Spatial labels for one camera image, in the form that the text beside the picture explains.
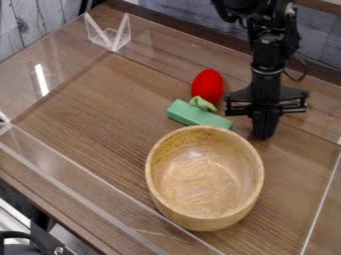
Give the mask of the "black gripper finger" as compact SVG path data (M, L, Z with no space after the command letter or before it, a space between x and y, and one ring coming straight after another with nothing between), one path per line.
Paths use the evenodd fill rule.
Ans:
M260 139L269 139L276 132L281 118L280 111L255 112L252 115L253 134Z

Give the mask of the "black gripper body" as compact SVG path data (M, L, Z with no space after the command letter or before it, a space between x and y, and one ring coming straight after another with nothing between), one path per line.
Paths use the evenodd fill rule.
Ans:
M276 91L265 90L259 96L253 86L249 86L225 96L225 114L252 117L255 112L280 112L281 115L306 113L308 98L308 91L285 86Z

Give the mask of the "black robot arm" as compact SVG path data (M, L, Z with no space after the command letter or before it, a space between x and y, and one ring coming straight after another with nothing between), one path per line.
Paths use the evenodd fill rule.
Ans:
M225 96L228 116L252 118L253 134L269 139L285 114L304 113L310 92L281 85L300 48L296 0L212 0L220 18L239 22L253 53L251 85Z

